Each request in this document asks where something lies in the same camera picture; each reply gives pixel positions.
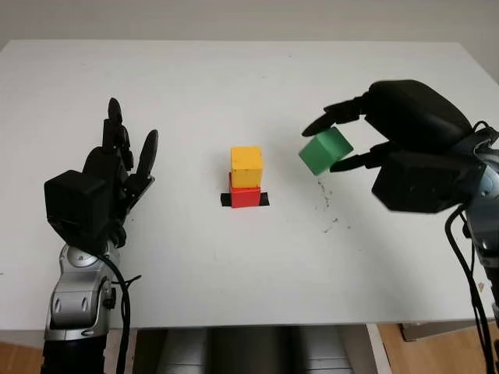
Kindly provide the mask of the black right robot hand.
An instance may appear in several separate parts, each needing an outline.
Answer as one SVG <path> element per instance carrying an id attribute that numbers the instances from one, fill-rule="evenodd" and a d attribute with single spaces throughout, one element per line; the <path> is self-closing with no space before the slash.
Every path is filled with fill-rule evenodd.
<path id="1" fill-rule="evenodd" d="M 386 141 L 331 165 L 331 172 L 378 168 L 388 154 L 398 150 L 443 153 L 472 134 L 469 120 L 448 99 L 420 81 L 403 79 L 377 81 L 362 95 L 325 107 L 302 136 L 315 136 L 360 117 Z"/>

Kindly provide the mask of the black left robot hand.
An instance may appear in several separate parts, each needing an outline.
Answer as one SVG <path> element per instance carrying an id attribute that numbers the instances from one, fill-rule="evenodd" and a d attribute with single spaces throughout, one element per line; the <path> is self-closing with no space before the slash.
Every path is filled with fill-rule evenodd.
<path id="1" fill-rule="evenodd" d="M 122 124 L 122 109 L 117 99 L 108 102 L 102 145 L 87 156 L 83 172 L 106 182 L 110 188 L 105 200 L 104 238 L 120 248 L 126 243 L 123 227 L 126 217 L 154 182 L 151 175 L 157 155 L 158 131 L 151 130 L 144 141 L 139 163 L 133 165 L 133 153 L 127 128 Z"/>

